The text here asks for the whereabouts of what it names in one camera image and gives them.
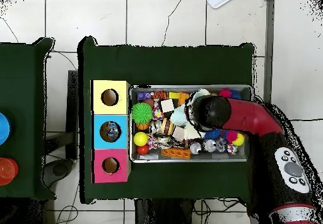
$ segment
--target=pink pom-pom ball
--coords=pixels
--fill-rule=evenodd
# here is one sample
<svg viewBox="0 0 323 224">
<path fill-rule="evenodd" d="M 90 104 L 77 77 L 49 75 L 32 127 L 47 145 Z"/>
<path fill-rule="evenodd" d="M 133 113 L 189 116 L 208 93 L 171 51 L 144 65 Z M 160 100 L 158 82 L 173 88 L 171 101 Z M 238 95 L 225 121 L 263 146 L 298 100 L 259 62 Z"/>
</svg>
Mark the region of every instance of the pink pom-pom ball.
<svg viewBox="0 0 323 224">
<path fill-rule="evenodd" d="M 232 141 L 235 141 L 238 138 L 238 132 L 228 131 L 225 138 L 229 143 L 232 143 Z"/>
<path fill-rule="evenodd" d="M 225 98 L 230 98 L 232 95 L 232 92 L 228 88 L 223 88 L 222 90 L 220 90 L 219 95 Z"/>
</svg>

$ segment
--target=metal tray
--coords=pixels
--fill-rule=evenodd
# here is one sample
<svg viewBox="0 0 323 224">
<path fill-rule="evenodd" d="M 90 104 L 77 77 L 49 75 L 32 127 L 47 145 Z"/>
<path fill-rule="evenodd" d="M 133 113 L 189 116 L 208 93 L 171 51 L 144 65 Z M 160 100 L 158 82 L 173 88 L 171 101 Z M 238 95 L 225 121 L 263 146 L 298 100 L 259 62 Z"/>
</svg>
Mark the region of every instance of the metal tray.
<svg viewBox="0 0 323 224">
<path fill-rule="evenodd" d="M 248 85 L 151 85 L 149 88 L 141 88 L 133 86 L 129 90 L 129 107 L 136 104 L 138 92 L 155 92 L 155 91 L 172 91 L 172 92 L 186 92 L 192 93 L 198 91 L 200 88 L 205 88 L 209 92 L 218 93 L 222 88 L 229 88 L 231 90 L 239 91 L 242 100 L 253 100 L 254 90 Z M 169 162 L 246 162 L 250 155 L 249 139 L 245 139 L 245 143 L 240 146 L 236 155 L 229 155 L 224 153 L 199 153 L 198 155 L 191 155 L 191 159 L 179 159 L 173 157 L 162 156 L 161 150 L 150 150 L 146 155 L 139 155 L 136 151 L 137 146 L 133 142 L 133 136 L 138 132 L 136 124 L 132 121 L 131 113 L 129 114 L 130 126 L 130 159 L 135 163 L 169 163 Z"/>
</svg>

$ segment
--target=green felt surface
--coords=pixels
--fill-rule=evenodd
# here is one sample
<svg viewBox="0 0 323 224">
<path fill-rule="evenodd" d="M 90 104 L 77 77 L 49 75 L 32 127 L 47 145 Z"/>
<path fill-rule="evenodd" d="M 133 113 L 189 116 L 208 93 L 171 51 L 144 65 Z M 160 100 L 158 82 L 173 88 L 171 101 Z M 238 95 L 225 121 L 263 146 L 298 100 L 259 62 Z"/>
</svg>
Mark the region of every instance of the green felt surface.
<svg viewBox="0 0 323 224">
<path fill-rule="evenodd" d="M 247 164 L 132 163 L 127 182 L 91 183 L 90 80 L 126 80 L 131 85 L 252 86 L 252 44 L 240 47 L 104 47 L 89 37 L 83 48 L 85 199 L 121 197 L 237 197 L 249 199 Z"/>
<path fill-rule="evenodd" d="M 53 198 L 42 185 L 44 147 L 44 59 L 50 38 L 36 45 L 0 44 L 0 112 L 11 123 L 11 135 L 0 145 L 0 157 L 19 166 L 17 177 L 0 186 L 0 197 Z"/>
</svg>

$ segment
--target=yellow ball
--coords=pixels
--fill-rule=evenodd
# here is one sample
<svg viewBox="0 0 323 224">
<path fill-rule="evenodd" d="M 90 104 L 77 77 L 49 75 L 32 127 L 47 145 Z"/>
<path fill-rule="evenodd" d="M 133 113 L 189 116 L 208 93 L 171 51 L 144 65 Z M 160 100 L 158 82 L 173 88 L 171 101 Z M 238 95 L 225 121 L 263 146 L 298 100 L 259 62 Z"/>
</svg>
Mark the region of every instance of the yellow ball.
<svg viewBox="0 0 323 224">
<path fill-rule="evenodd" d="M 144 146 L 148 142 L 148 136 L 144 132 L 138 132 L 134 135 L 134 144 Z"/>
<path fill-rule="evenodd" d="M 245 137 L 241 133 L 238 133 L 238 138 L 235 141 L 232 141 L 232 144 L 235 146 L 241 146 L 244 142 Z"/>
</svg>

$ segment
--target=green toy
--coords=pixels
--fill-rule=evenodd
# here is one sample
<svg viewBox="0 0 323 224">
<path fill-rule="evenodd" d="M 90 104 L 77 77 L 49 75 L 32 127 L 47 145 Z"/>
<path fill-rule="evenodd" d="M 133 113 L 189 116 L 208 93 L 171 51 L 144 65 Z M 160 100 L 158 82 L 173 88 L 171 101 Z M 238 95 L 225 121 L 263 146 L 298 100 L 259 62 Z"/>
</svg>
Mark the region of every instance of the green toy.
<svg viewBox="0 0 323 224">
<path fill-rule="evenodd" d="M 151 106 L 147 103 L 137 103 L 132 107 L 132 118 L 136 124 L 146 124 L 153 118 Z"/>
</svg>

